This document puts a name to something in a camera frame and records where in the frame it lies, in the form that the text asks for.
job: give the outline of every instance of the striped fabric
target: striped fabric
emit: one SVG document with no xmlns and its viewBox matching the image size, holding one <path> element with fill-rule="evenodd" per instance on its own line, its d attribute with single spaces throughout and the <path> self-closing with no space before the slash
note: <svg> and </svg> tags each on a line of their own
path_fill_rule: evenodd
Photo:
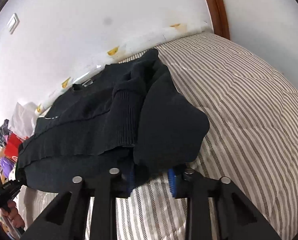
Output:
<svg viewBox="0 0 298 240">
<path fill-rule="evenodd" d="M 251 52 L 210 33 L 157 49 L 177 90 L 210 121 L 191 167 L 206 177 L 230 177 L 281 238 L 292 239 L 298 231 L 298 91 Z M 166 174 L 117 199 L 116 213 L 119 240 L 184 239 L 186 200 L 171 197 Z"/>
</svg>

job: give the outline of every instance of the white wall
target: white wall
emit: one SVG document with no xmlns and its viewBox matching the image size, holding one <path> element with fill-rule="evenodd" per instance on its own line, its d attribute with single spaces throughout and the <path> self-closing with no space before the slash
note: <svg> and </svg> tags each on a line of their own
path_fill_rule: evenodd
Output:
<svg viewBox="0 0 298 240">
<path fill-rule="evenodd" d="M 6 24 L 17 13 L 10 35 Z M 129 37 L 176 23 L 211 25 L 206 0 L 9 0 L 0 12 L 0 125 Z"/>
<path fill-rule="evenodd" d="M 282 72 L 298 89 L 295 0 L 224 0 L 232 41 Z"/>
</svg>

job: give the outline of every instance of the plastic bag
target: plastic bag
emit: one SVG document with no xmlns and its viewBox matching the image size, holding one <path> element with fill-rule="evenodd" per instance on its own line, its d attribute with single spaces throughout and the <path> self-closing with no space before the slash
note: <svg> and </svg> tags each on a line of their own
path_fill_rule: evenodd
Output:
<svg viewBox="0 0 298 240">
<path fill-rule="evenodd" d="M 38 118 L 35 114 L 36 108 L 37 106 L 33 102 L 24 106 L 17 103 L 9 121 L 8 129 L 22 139 L 30 137 L 34 132 Z"/>
</svg>

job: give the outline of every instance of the mattress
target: mattress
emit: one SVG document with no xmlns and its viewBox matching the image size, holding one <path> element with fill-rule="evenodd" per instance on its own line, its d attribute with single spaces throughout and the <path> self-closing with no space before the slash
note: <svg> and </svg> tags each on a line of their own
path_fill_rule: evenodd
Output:
<svg viewBox="0 0 298 240">
<path fill-rule="evenodd" d="M 156 48 L 179 93 L 210 121 L 210 130 L 190 166 L 206 177 L 230 177 L 280 237 L 292 239 L 298 232 L 297 89 L 248 50 L 211 33 Z M 31 220 L 55 197 L 39 194 L 31 204 L 36 211 L 25 214 Z M 117 199 L 118 239 L 182 240 L 186 207 L 186 199 L 171 197 L 167 176 L 162 174 L 134 189 L 130 198 Z M 216 239 L 214 210 L 210 210 Z"/>
</svg>

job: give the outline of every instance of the metal bolt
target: metal bolt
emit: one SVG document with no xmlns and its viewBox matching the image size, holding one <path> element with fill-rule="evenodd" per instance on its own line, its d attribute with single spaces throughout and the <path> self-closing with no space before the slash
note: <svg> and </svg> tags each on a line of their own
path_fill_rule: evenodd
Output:
<svg viewBox="0 0 298 240">
<path fill-rule="evenodd" d="M 221 182 L 223 184 L 229 184 L 231 182 L 231 179 L 229 179 L 228 177 L 222 177 Z"/>
<path fill-rule="evenodd" d="M 118 168 L 111 168 L 109 170 L 109 173 L 112 175 L 118 174 L 120 172 L 120 170 Z"/>
<path fill-rule="evenodd" d="M 191 168 L 185 168 L 185 174 L 193 174 L 194 170 Z"/>
<path fill-rule="evenodd" d="M 72 182 L 73 183 L 80 183 L 82 181 L 82 178 L 80 176 L 73 177 Z"/>
</svg>

